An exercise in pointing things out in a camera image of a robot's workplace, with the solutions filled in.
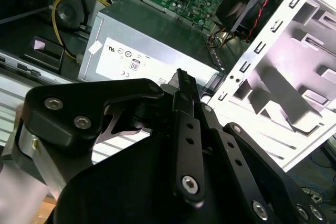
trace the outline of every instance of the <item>screw hole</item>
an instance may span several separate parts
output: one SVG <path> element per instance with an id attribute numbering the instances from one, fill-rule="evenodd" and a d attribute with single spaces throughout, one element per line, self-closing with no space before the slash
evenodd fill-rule
<path id="1" fill-rule="evenodd" d="M 239 165 L 239 166 L 243 166 L 242 162 L 239 160 L 239 159 L 236 159 L 236 164 Z"/>
<path id="2" fill-rule="evenodd" d="M 233 143 L 231 142 L 227 142 L 227 144 L 231 147 L 231 148 L 234 148 L 235 146 L 233 145 Z"/>
<path id="3" fill-rule="evenodd" d="M 194 144 L 194 140 L 192 140 L 191 138 L 187 138 L 186 140 L 189 144 Z"/>

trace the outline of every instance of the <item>gray metal panel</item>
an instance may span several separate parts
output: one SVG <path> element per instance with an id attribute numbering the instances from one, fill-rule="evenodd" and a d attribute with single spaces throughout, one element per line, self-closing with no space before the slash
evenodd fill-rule
<path id="1" fill-rule="evenodd" d="M 26 12 L 26 13 L 22 13 L 22 14 L 19 14 L 19 15 L 16 15 L 16 16 L 9 17 L 9 18 L 4 18 L 4 19 L 0 20 L 0 24 L 7 23 L 7 22 L 10 22 L 10 21 L 16 20 L 18 18 L 24 18 L 24 17 L 27 17 L 27 16 L 32 15 L 32 14 L 40 13 L 40 12 L 43 12 L 44 10 L 47 10 L 47 9 L 48 9 L 48 7 L 43 7 L 43 8 L 40 8 L 40 9 L 33 10 L 31 12 Z"/>
<path id="2" fill-rule="evenodd" d="M 107 37 L 186 70 L 201 85 L 219 73 L 198 31 L 138 0 L 121 0 L 98 13 L 79 72 L 80 80 L 108 80 L 96 73 L 102 49 L 95 55 L 88 51 L 96 40 L 104 44 Z"/>
<path id="3" fill-rule="evenodd" d="M 239 60 L 228 73 L 233 78 L 226 78 L 222 86 L 212 97 L 209 105 L 220 109 L 224 100 L 229 100 L 237 91 L 239 86 L 253 72 L 258 63 L 267 55 L 267 51 L 273 46 L 288 24 L 293 20 L 298 11 L 307 0 L 283 0 L 268 22 L 262 28 L 258 36 L 253 40 L 249 47 L 239 54 Z M 233 47 L 241 48 L 245 45 L 237 43 Z"/>
<path id="4" fill-rule="evenodd" d="M 255 71 L 248 77 L 248 82 L 252 89 L 256 87 L 264 88 L 259 75 L 266 67 L 274 66 L 296 90 L 307 87 L 330 101 L 335 100 L 336 85 L 319 76 L 317 71 L 322 66 L 336 70 L 336 58 L 323 50 L 315 51 L 292 39 L 297 29 L 302 29 L 313 35 L 324 42 L 324 47 L 336 52 L 334 43 L 336 31 L 323 29 L 314 20 L 309 21 L 306 26 L 292 21 L 258 64 Z"/>
<path id="5" fill-rule="evenodd" d="M 0 49 L 0 57 L 5 60 L 5 65 L 12 67 L 16 70 L 22 71 L 18 68 L 18 64 L 21 64 L 27 68 L 27 71 L 23 71 L 26 73 L 31 73 L 32 71 L 38 75 L 38 78 L 46 81 L 50 84 L 66 84 L 72 83 L 72 81 L 63 78 L 55 73 L 52 73 L 48 70 L 44 70 L 34 64 L 28 63 L 24 60 L 19 59 L 16 55 L 12 55 L 7 52 L 3 52 Z"/>

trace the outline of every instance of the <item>metal slot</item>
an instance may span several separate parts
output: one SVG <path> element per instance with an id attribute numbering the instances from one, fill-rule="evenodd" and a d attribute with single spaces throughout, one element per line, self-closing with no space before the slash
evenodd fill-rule
<path id="1" fill-rule="evenodd" d="M 245 73 L 246 70 L 251 66 L 251 63 L 247 63 L 247 61 L 245 61 L 245 63 L 243 64 L 243 66 L 240 68 L 240 72 Z"/>
<path id="2" fill-rule="evenodd" d="M 332 13 L 325 10 L 319 10 L 316 12 L 313 19 L 323 27 L 336 31 L 336 17 Z"/>
<path id="3" fill-rule="evenodd" d="M 274 154 L 274 153 L 272 153 L 272 152 L 268 152 L 268 151 L 266 151 L 266 153 L 267 153 L 268 155 L 273 156 L 273 157 L 276 157 L 276 158 L 278 158 L 278 159 L 280 159 L 280 160 L 284 160 L 284 159 L 285 159 L 284 157 L 281 157 L 281 156 L 279 156 L 279 155 L 277 155 L 277 154 Z"/>
<path id="4" fill-rule="evenodd" d="M 254 52 L 256 54 L 260 54 L 265 46 L 266 46 L 266 43 L 260 42 L 259 45 L 256 47 L 256 49 L 254 49 Z"/>
<path id="5" fill-rule="evenodd" d="M 326 107 L 329 104 L 329 100 L 325 98 L 324 96 L 307 89 L 306 87 L 302 87 L 300 89 L 300 93 L 302 93 L 302 97 L 306 99 L 307 101 L 310 101 L 316 105 Z"/>
<path id="6" fill-rule="evenodd" d="M 221 94 L 220 97 L 218 97 L 218 99 L 219 99 L 220 101 L 223 101 L 224 98 L 225 98 L 226 96 L 227 96 L 227 93 L 224 93 L 224 92 L 223 92 L 223 94 Z"/>
<path id="7" fill-rule="evenodd" d="M 334 52 L 328 50 L 327 48 L 325 48 L 324 46 L 322 46 L 321 44 L 315 42 L 312 38 L 306 38 L 306 42 L 313 45 L 314 47 L 317 48 L 316 51 L 318 51 L 319 49 L 323 50 L 324 52 L 336 57 L 336 54 L 334 54 Z"/>
<path id="8" fill-rule="evenodd" d="M 279 27 L 283 24 L 283 21 L 280 21 L 279 19 L 275 21 L 275 24 L 271 27 L 272 33 L 276 33 Z"/>
<path id="9" fill-rule="evenodd" d="M 301 7 L 298 13 L 294 17 L 294 21 L 299 22 L 306 26 L 309 21 L 314 17 L 314 15 L 320 9 L 320 5 L 313 0 L 307 0 L 306 3 Z"/>
<path id="10" fill-rule="evenodd" d="M 236 91 L 236 93 L 234 93 L 233 96 L 242 101 L 245 98 L 247 98 L 251 93 L 252 93 L 252 88 L 250 84 L 248 83 L 248 81 L 246 80 L 242 82 L 241 86 Z"/>
<path id="11" fill-rule="evenodd" d="M 39 77 L 39 76 L 41 76 L 41 73 L 38 72 L 38 71 L 36 71 L 36 70 L 34 70 L 34 69 L 30 70 L 30 74 L 31 74 L 32 76 L 35 76 L 35 77 Z"/>
<path id="12" fill-rule="evenodd" d="M 299 2 L 300 0 L 292 0 L 292 2 L 289 3 L 289 7 L 294 9 Z"/>
<path id="13" fill-rule="evenodd" d="M 327 68 L 326 66 L 321 66 L 318 69 L 317 74 L 325 78 L 326 80 L 336 84 L 336 71 Z"/>
<path id="14" fill-rule="evenodd" d="M 25 65 L 20 64 L 20 63 L 17 64 L 17 68 L 23 71 L 29 71 L 29 69 Z"/>

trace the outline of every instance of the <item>power supply label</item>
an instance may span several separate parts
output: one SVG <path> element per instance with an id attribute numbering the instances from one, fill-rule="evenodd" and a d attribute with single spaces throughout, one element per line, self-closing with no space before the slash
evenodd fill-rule
<path id="1" fill-rule="evenodd" d="M 147 78 L 158 85 L 168 83 L 175 72 L 175 67 L 111 38 L 105 41 L 96 69 L 96 73 L 111 80 Z"/>

